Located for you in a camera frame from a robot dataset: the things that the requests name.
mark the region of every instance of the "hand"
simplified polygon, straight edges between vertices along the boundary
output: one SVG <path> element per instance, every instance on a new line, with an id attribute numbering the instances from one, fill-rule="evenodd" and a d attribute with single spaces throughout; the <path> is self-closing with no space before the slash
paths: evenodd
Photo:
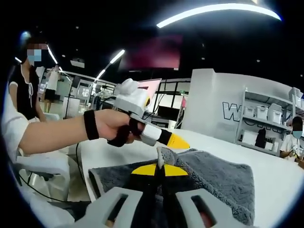
<path id="1" fill-rule="evenodd" d="M 95 121 L 99 137 L 112 140 L 116 137 L 119 127 L 129 125 L 130 117 L 112 109 L 103 109 L 95 111 Z M 139 123 L 138 127 L 143 130 L 144 125 Z M 133 143 L 135 139 L 138 138 L 130 133 L 127 143 Z"/>

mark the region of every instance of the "black wrist strap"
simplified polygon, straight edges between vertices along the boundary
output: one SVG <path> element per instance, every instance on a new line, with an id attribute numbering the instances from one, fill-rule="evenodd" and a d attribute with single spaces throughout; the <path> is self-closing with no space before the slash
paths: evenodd
<path id="1" fill-rule="evenodd" d="M 94 110 L 85 111 L 84 121 L 87 138 L 89 140 L 99 139 Z"/>

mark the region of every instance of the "white sleeve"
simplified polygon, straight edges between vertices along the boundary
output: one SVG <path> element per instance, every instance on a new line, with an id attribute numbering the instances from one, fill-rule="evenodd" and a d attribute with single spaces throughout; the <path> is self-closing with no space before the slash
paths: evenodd
<path id="1" fill-rule="evenodd" d="M 7 152 L 13 161 L 16 159 L 19 143 L 28 127 L 28 124 L 28 120 L 25 116 L 17 112 L 15 109 L 9 95 L 8 88 L 6 88 L 1 130 L 7 147 Z"/>
<path id="2" fill-rule="evenodd" d="M 281 149 L 280 149 L 281 151 L 287 152 L 288 138 L 289 138 L 288 135 L 285 136 L 284 141 L 281 145 Z"/>

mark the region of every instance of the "black top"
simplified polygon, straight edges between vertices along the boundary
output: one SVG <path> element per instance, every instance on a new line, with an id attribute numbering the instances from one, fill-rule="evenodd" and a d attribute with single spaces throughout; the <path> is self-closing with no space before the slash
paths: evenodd
<path id="1" fill-rule="evenodd" d="M 39 77 L 32 66 L 29 71 L 29 82 L 22 75 L 21 65 L 16 66 L 9 80 L 9 85 L 15 84 L 17 88 L 17 111 L 28 120 L 38 117 L 36 111 L 36 99 L 38 94 Z"/>

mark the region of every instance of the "person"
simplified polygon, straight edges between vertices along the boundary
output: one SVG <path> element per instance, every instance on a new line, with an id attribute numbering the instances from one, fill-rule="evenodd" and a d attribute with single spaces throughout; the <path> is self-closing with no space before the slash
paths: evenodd
<path id="1" fill-rule="evenodd" d="M 303 128 L 303 121 L 302 121 L 301 117 L 296 116 L 292 120 L 292 128 L 293 128 L 293 131 L 298 131 L 298 129 Z M 298 160 L 293 156 L 293 153 L 292 153 L 292 151 L 294 151 L 294 150 L 297 151 L 298 150 L 297 148 L 300 148 L 299 139 L 295 138 L 293 133 L 287 135 L 284 138 L 284 141 L 283 141 L 281 149 L 280 149 L 280 157 L 293 161 L 293 162 L 294 161 L 297 162 Z"/>
<path id="2" fill-rule="evenodd" d="M 35 67 L 39 66 L 42 55 L 48 55 L 47 45 L 41 38 L 30 38 L 21 53 L 21 64 L 15 66 L 9 80 L 9 94 L 17 111 L 30 122 L 45 122 L 38 99 L 39 77 Z"/>
<path id="3" fill-rule="evenodd" d="M 1 131 L 12 163 L 16 159 L 18 148 L 21 148 L 26 154 L 45 153 L 88 139 L 83 115 L 55 122 L 29 123 L 23 114 L 17 112 L 9 93 L 7 91 L 6 93 Z M 98 135 L 107 140 L 114 139 L 119 127 L 128 125 L 130 121 L 127 114 L 115 110 L 105 109 L 94 113 Z M 138 127 L 143 129 L 143 125 L 140 123 Z M 135 136 L 130 133 L 127 143 L 132 143 L 135 139 Z M 46 227 L 56 227 L 74 222 L 67 216 L 66 210 L 42 200 L 27 186 L 19 186 L 19 190 Z M 72 211 L 73 205 L 79 206 L 79 203 L 70 203 L 69 208 Z M 87 205 L 83 205 L 85 208 L 82 209 L 82 216 Z"/>
<path id="4" fill-rule="evenodd" d="M 52 102 L 55 100 L 55 92 L 57 90 L 57 82 L 60 79 L 59 74 L 59 65 L 56 64 L 54 68 L 52 68 L 48 74 L 49 77 L 47 82 L 47 87 L 44 95 L 44 112 L 49 113 L 51 109 Z"/>

